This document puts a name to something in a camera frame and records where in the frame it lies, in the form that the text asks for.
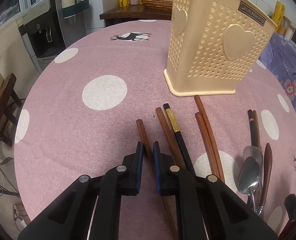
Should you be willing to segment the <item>steel spoon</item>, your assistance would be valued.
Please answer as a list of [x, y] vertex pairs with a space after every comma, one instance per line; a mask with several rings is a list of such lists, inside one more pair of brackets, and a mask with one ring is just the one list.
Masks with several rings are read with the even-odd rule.
[[257, 212], [256, 201], [254, 199], [254, 191], [258, 187], [260, 179], [260, 166], [254, 157], [247, 157], [239, 172], [237, 189], [240, 193], [250, 197], [252, 209]]
[[254, 200], [256, 205], [259, 205], [261, 193], [262, 193], [262, 169], [263, 169], [263, 154], [262, 151], [256, 146], [247, 146], [243, 150], [243, 158], [244, 160], [248, 157], [253, 157], [259, 165], [260, 175], [259, 175], [259, 182], [258, 186], [254, 192]]

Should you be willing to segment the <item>yellow roll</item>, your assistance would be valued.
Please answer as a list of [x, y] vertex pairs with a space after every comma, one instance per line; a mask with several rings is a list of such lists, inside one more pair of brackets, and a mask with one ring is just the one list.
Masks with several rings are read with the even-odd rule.
[[273, 12], [272, 20], [279, 26], [285, 13], [285, 5], [280, 1], [276, 2], [275, 10]]

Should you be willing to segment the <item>purple floral cloth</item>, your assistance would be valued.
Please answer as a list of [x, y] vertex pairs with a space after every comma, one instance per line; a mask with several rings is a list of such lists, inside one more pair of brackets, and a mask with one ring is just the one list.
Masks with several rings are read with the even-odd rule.
[[296, 48], [285, 37], [273, 33], [259, 61], [277, 78], [296, 112]]

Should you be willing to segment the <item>water dispenser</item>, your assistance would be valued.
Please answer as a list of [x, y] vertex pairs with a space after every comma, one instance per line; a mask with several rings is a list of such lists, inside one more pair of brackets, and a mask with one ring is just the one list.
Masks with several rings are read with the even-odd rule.
[[23, 14], [19, 31], [40, 73], [57, 55], [86, 36], [83, 13], [64, 18], [61, 0], [36, 2]]

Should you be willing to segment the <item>pink polka dot tablecloth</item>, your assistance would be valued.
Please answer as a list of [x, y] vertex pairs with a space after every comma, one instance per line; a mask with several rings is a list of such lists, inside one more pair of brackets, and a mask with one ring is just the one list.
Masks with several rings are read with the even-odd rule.
[[[98, 177], [136, 151], [136, 121], [149, 142], [170, 154], [155, 110], [168, 103], [196, 174], [210, 173], [195, 119], [194, 98], [168, 89], [169, 21], [132, 21], [85, 36], [64, 50], [29, 92], [15, 135], [15, 172], [22, 202], [34, 219], [83, 174]], [[225, 182], [236, 191], [243, 150], [250, 145], [247, 111], [258, 115], [260, 143], [270, 144], [272, 172], [263, 220], [280, 233], [285, 198], [296, 194], [296, 113], [267, 64], [257, 61], [233, 95], [202, 97], [219, 149]]]

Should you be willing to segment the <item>wooden chair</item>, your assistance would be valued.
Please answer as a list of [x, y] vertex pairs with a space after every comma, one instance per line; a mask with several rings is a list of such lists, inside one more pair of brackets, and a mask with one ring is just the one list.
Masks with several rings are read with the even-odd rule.
[[[7, 103], [10, 98], [13, 99], [15, 104], [19, 108], [23, 106], [22, 100], [17, 96], [14, 86], [16, 83], [16, 76], [12, 73], [9, 74], [0, 90], [0, 121], [2, 116], [5, 115], [6, 118], [12, 122], [15, 126], [18, 124], [18, 118], [16, 118], [12, 112], [7, 108]], [[3, 132], [0, 131], [0, 140], [4, 142], [6, 145], [12, 147], [13, 141], [8, 136], [6, 136]]]

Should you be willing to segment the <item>black chopstick gold band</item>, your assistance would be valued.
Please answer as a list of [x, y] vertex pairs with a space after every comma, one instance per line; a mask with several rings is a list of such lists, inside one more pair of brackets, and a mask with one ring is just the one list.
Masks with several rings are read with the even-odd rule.
[[166, 115], [168, 117], [168, 120], [172, 126], [173, 132], [174, 132], [174, 137], [177, 141], [179, 151], [181, 153], [181, 157], [183, 158], [183, 161], [185, 163], [186, 169], [193, 175], [196, 176], [194, 167], [192, 165], [192, 161], [189, 155], [189, 152], [187, 150], [186, 144], [184, 142], [183, 136], [181, 134], [180, 127], [178, 125], [178, 122], [173, 114], [173, 111], [171, 110], [171, 107], [169, 106], [168, 103], [163, 104], [163, 108], [166, 112]]

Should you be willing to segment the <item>brown wooden chopstick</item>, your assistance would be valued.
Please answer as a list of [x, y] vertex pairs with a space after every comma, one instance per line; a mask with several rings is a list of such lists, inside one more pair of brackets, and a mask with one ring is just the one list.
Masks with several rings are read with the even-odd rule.
[[201, 137], [204, 142], [205, 150], [206, 150], [207, 157], [208, 157], [208, 160], [210, 163], [211, 172], [212, 172], [212, 174], [214, 174], [218, 178], [220, 178], [220, 172], [219, 172], [219, 167], [218, 167], [218, 162], [217, 162], [218, 161], [217, 154], [215, 153], [215, 150], [213, 149], [212, 142], [211, 142], [210, 136], [208, 134], [205, 121], [204, 121], [202, 114], [200, 112], [197, 112], [195, 114], [195, 117], [196, 117], [196, 120], [198, 123]]
[[260, 133], [259, 133], [259, 123], [258, 123], [258, 116], [257, 116], [257, 111], [253, 110], [253, 116], [254, 116], [254, 123], [256, 125], [256, 134], [257, 134], [257, 142], [256, 146], [261, 149], [261, 144], [260, 144]]
[[[153, 158], [151, 146], [149, 144], [149, 139], [146, 134], [143, 120], [142, 119], [136, 120], [136, 124], [137, 124], [137, 129], [138, 129], [140, 140], [144, 144], [145, 155], [148, 160], [151, 174], [152, 174], [153, 178], [155, 179], [154, 158]], [[173, 218], [173, 216], [171, 214], [171, 210], [169, 208], [168, 200], [166, 197], [162, 197], [162, 196], [160, 196], [159, 198], [162, 202], [163, 211], [164, 211], [165, 217], [167, 219], [167, 225], [168, 225], [169, 230], [171, 232], [172, 239], [178, 239], [177, 228], [175, 226], [174, 218]]]
[[203, 117], [203, 119], [205, 121], [206, 128], [207, 128], [208, 134], [210, 136], [213, 149], [215, 150], [215, 153], [217, 154], [217, 158], [218, 158], [217, 162], [218, 162], [218, 167], [219, 167], [219, 172], [220, 172], [220, 178], [219, 179], [224, 183], [225, 182], [224, 171], [223, 171], [222, 162], [221, 162], [220, 155], [219, 155], [219, 150], [218, 150], [217, 143], [216, 143], [213, 131], [212, 131], [211, 124], [209, 122], [207, 113], [205, 111], [205, 108], [204, 108], [204, 105], [203, 105], [203, 103], [201, 101], [200, 96], [195, 95], [194, 100], [195, 100], [196, 106], [198, 108], [198, 112], [200, 112], [202, 114], [202, 117]]
[[160, 107], [157, 107], [155, 109], [155, 111], [156, 111], [156, 115], [159, 119], [160, 125], [162, 127], [162, 130], [164, 132], [164, 135], [166, 137], [166, 140], [168, 142], [169, 148], [171, 149], [171, 153], [174, 158], [174, 163], [176, 165], [178, 165], [179, 167], [186, 169], [186, 165], [183, 161], [183, 158], [181, 157], [181, 153], [180, 153], [179, 148], [177, 146], [177, 142], [176, 142], [174, 135], [172, 134], [171, 129], [166, 121], [166, 118], [162, 112], [162, 109]]

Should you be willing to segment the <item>black chopstick thin band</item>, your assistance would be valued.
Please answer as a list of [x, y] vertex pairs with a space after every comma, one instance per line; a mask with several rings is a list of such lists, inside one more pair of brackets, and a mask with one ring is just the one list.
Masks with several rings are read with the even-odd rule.
[[248, 115], [248, 121], [250, 126], [251, 145], [256, 146], [257, 134], [256, 134], [256, 125], [254, 123], [254, 116], [253, 116], [252, 109], [249, 109], [247, 111], [247, 115]]

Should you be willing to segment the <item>dark wooden side table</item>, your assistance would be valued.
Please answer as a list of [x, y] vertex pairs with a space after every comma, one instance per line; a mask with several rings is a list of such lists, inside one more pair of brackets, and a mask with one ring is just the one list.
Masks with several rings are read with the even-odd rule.
[[116, 7], [100, 14], [105, 27], [119, 23], [137, 20], [171, 20], [170, 11], [154, 10], [143, 5], [130, 5], [128, 7]]

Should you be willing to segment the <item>wooden handled spoon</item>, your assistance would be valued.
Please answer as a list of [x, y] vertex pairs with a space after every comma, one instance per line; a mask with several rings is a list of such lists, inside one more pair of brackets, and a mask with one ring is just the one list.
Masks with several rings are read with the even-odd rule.
[[263, 213], [263, 209], [266, 203], [267, 192], [269, 189], [271, 171], [272, 171], [272, 163], [273, 163], [273, 156], [272, 156], [272, 149], [269, 143], [265, 146], [264, 151], [264, 161], [263, 161], [263, 188], [262, 194], [259, 202], [258, 207], [258, 214], [261, 215]]

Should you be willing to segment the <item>beige plastic utensil holder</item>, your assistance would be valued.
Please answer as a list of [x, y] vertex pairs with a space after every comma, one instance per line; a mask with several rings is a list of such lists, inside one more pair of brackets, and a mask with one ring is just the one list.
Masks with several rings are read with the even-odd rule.
[[170, 92], [234, 94], [275, 29], [249, 0], [173, 0], [164, 70]]

